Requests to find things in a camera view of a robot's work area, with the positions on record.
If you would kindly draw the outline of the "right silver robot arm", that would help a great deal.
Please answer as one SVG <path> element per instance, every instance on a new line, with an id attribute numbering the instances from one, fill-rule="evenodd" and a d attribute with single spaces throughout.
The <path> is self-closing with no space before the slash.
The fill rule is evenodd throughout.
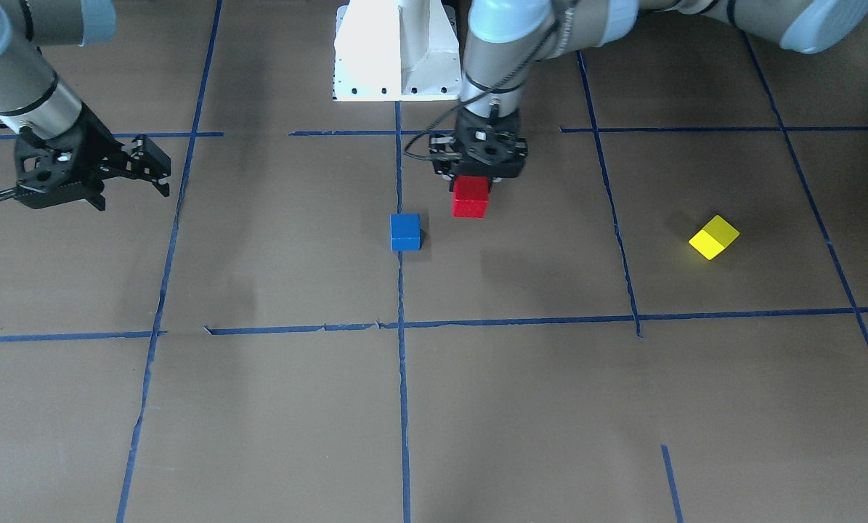
<path id="1" fill-rule="evenodd" d="M 0 202 L 41 209 L 82 200 L 104 211 L 105 181 L 117 177 L 169 196 L 167 153 L 145 134 L 119 142 L 41 53 L 115 32 L 111 1 L 0 1 L 0 126 L 17 137 L 16 182 Z"/>

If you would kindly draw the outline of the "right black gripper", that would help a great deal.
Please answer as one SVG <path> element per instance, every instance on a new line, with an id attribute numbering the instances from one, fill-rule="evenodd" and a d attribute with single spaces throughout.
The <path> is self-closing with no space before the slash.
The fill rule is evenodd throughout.
<path id="1" fill-rule="evenodd" d="M 122 152 L 128 158 L 124 169 L 105 168 L 106 162 L 121 159 Z M 169 197 L 167 153 L 145 134 L 123 146 L 88 106 L 82 106 L 71 128 L 55 138 L 39 138 L 32 128 L 22 126 L 13 159 L 15 199 L 32 209 L 84 200 L 104 211 L 104 181 L 115 177 L 150 182 Z"/>

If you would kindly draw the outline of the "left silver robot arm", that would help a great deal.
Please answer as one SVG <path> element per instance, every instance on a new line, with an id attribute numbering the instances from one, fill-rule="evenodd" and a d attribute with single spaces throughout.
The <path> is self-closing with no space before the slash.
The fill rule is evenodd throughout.
<path id="1" fill-rule="evenodd" d="M 461 91 L 450 135 L 433 126 L 423 157 L 456 191 L 461 182 L 520 175 L 529 153 L 520 104 L 532 64 L 605 46 L 642 14 L 676 11 L 721 21 L 782 49 L 815 54 L 867 16 L 868 1 L 474 1 L 461 57 Z"/>

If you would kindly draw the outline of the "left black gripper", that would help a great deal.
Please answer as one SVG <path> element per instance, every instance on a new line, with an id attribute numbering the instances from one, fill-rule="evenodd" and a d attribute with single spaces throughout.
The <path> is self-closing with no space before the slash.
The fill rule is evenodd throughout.
<path id="1" fill-rule="evenodd" d="M 518 135 L 520 112 L 483 117 L 460 109 L 450 135 L 431 134 L 429 152 L 433 169 L 455 189 L 457 177 L 489 179 L 489 193 L 504 179 L 513 179 L 524 168 L 529 155 L 527 141 Z"/>

